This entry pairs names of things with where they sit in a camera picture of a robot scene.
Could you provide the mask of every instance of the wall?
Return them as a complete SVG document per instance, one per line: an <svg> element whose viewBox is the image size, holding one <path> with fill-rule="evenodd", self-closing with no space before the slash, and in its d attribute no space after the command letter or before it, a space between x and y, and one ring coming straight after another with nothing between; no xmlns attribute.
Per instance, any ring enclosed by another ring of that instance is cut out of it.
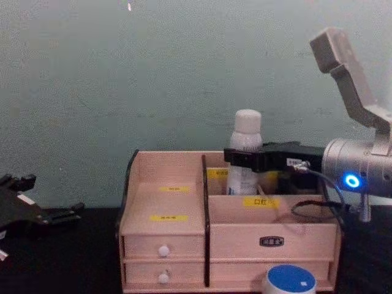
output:
<svg viewBox="0 0 392 294"><path fill-rule="evenodd" d="M42 206L118 206L134 149L222 149L235 111L265 141L373 139L308 42L345 28L390 107L389 1L3 0L0 172Z"/></svg>

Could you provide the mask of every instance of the wooden desk organizer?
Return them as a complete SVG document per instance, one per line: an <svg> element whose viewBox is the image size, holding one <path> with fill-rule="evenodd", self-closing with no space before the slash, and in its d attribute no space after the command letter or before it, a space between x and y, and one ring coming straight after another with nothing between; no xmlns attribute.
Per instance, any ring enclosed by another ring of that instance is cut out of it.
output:
<svg viewBox="0 0 392 294"><path fill-rule="evenodd" d="M322 195L228 196L226 174L223 152L135 152L117 226L123 292L259 292L281 263L308 269L318 291L333 291L340 227L290 212Z"/></svg>

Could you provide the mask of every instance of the robotic arm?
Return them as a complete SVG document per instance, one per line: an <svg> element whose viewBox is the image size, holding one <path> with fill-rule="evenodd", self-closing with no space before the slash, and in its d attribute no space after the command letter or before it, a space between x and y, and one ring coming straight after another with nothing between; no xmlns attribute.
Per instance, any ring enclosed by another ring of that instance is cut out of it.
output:
<svg viewBox="0 0 392 294"><path fill-rule="evenodd" d="M372 96L346 33L327 28L310 42L318 67L335 79L349 116L375 128L374 142L334 139L325 149L324 175L361 194L360 219L371 219L368 195L392 197L392 113Z"/></svg>

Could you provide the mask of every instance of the blue led light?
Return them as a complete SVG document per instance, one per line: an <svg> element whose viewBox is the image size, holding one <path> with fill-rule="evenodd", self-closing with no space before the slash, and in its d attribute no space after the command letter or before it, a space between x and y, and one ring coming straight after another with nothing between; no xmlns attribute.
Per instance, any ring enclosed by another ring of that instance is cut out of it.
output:
<svg viewBox="0 0 392 294"><path fill-rule="evenodd" d="M351 188L358 188L361 185L360 179L355 175L346 175L344 182Z"/></svg>

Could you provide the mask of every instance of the white drawer knob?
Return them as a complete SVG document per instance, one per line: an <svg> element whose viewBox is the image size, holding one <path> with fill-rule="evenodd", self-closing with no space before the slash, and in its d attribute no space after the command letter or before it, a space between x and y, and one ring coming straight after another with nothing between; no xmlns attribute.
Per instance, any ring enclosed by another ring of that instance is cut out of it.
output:
<svg viewBox="0 0 392 294"><path fill-rule="evenodd" d="M169 253L170 253L170 249L166 245L162 245L158 249L158 253L159 253L159 256L161 256L161 257L167 257L169 255Z"/></svg>
<svg viewBox="0 0 392 294"><path fill-rule="evenodd" d="M167 271L164 271L162 274L159 275L158 282L160 284L167 284L167 283L169 283L169 275L168 275Z"/></svg>

